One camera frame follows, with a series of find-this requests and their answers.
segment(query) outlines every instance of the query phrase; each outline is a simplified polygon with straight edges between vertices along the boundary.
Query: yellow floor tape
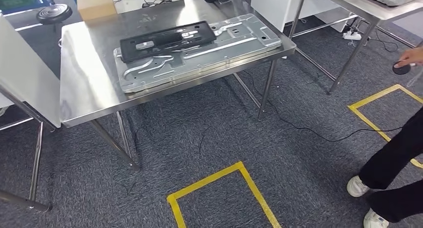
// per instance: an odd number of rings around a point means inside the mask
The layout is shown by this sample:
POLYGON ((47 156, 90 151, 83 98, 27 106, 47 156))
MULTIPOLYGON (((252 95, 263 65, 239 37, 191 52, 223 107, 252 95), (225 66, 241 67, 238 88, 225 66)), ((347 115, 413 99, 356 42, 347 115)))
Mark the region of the yellow floor tape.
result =
POLYGON ((264 213, 266 214, 267 218, 269 219, 270 223, 274 228, 280 228, 280 224, 277 221, 275 215, 273 214, 272 210, 269 208, 269 206, 266 203, 266 200, 264 200, 264 197, 261 195, 260 191, 258 190, 257 186, 255 185, 254 181, 252 180, 250 174, 248 173, 247 169, 245 168, 244 164, 242 162, 237 162, 233 164, 232 166, 225 168, 219 172, 214 173, 213 175, 210 175, 192 185, 189 185, 173 194, 168 195, 168 202, 171 205, 171 208, 173 210, 176 223, 178 224, 178 228, 186 228, 184 218, 182 217, 181 209, 179 208, 177 199, 209 184, 217 179, 224 177, 234 171, 240 171, 242 176, 244 177, 245 181, 247 182, 248 187, 250 188, 251 192, 257 199, 258 203, 261 205, 261 208, 263 209, 264 213))
MULTIPOLYGON (((410 97, 412 97, 412 98, 414 98, 415 100, 417 100, 418 102, 420 102, 420 103, 422 103, 423 104, 423 99, 421 99, 421 98, 419 98, 417 95, 415 95, 415 94, 413 94, 412 92, 410 92, 410 91, 408 91, 406 88, 404 88, 403 86, 401 86, 401 85, 399 85, 399 84, 396 84, 396 85, 394 85, 394 86, 392 86, 392 87, 389 87, 389 88, 387 88, 387 89, 385 89, 385 90, 383 90, 383 91, 381 91, 381 92, 378 92, 378 93, 376 93, 376 94, 374 94, 374 95, 372 95, 372 96, 370 96, 370 97, 368 97, 368 98, 365 98, 365 99, 363 99, 363 100, 361 100, 361 101, 359 101, 359 102, 356 102, 356 103, 354 103, 353 105, 350 105, 350 106, 348 106, 348 108, 352 111, 352 112, 354 112, 361 120, 363 120, 365 123, 367 123, 371 128, 373 128, 373 129, 375 129, 375 130, 380 130, 380 128, 379 127, 377 127, 373 122, 371 122, 367 117, 365 117, 359 110, 358 110, 358 108, 359 107, 362 107, 362 106, 364 106, 364 105, 366 105, 366 104, 368 104, 368 103, 370 103, 370 102, 373 102, 373 101, 375 101, 376 99, 379 99, 379 98, 381 98, 381 97, 383 97, 383 96, 385 96, 385 95, 387 95, 388 93, 391 93, 391 92, 393 92, 393 91, 396 91, 396 90, 401 90, 401 91, 403 91, 403 92, 405 92, 406 94, 408 94, 410 97)), ((384 133, 384 132, 378 132, 385 140, 387 140, 388 142, 391 140, 391 138, 390 137, 388 137, 387 135, 386 135, 386 133, 384 133)), ((419 168, 423 168, 423 164, 422 163, 420 163, 420 162, 418 162, 416 159, 412 159, 411 160, 411 163, 413 164, 413 165, 415 165, 416 167, 419 167, 419 168)))

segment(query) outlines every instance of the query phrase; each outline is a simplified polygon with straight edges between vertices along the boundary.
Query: black pants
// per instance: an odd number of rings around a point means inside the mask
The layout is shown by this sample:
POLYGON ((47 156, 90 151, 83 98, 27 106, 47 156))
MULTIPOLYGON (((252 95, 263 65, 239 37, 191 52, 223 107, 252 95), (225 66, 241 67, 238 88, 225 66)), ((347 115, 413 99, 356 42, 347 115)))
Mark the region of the black pants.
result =
MULTIPOLYGON (((423 108, 361 169, 359 177, 372 189, 386 189, 410 160, 423 153, 423 108)), ((389 222, 423 213, 423 180, 368 197, 370 207, 389 222)))

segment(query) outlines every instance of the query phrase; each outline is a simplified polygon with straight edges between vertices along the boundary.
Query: white sneaker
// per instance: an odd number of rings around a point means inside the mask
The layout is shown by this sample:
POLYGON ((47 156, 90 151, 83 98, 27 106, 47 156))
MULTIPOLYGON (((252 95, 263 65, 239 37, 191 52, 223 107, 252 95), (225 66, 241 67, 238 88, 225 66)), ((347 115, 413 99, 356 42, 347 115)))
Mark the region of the white sneaker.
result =
POLYGON ((358 176, 351 178, 347 184, 347 191, 353 197, 360 197, 369 190, 370 188, 364 185, 358 176))
POLYGON ((364 228, 386 228, 389 226, 389 222, 370 209, 364 217, 363 225, 364 228))

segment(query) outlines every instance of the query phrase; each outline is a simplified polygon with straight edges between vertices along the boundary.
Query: cardboard box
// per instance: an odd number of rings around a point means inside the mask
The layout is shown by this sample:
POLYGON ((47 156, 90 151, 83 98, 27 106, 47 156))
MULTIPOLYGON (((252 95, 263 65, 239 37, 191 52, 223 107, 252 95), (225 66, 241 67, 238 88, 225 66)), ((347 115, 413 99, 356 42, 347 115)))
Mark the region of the cardboard box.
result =
POLYGON ((77 3, 84 21, 117 14, 113 0, 77 0, 77 3))

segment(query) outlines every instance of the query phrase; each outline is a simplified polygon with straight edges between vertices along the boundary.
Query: round stool seat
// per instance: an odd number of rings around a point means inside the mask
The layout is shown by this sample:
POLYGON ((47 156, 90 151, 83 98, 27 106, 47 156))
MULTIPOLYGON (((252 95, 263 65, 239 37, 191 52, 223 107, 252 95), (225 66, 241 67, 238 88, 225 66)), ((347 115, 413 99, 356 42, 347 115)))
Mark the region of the round stool seat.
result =
POLYGON ((72 9, 66 4, 53 4, 37 13, 37 20, 41 24, 61 23, 72 15, 72 9))

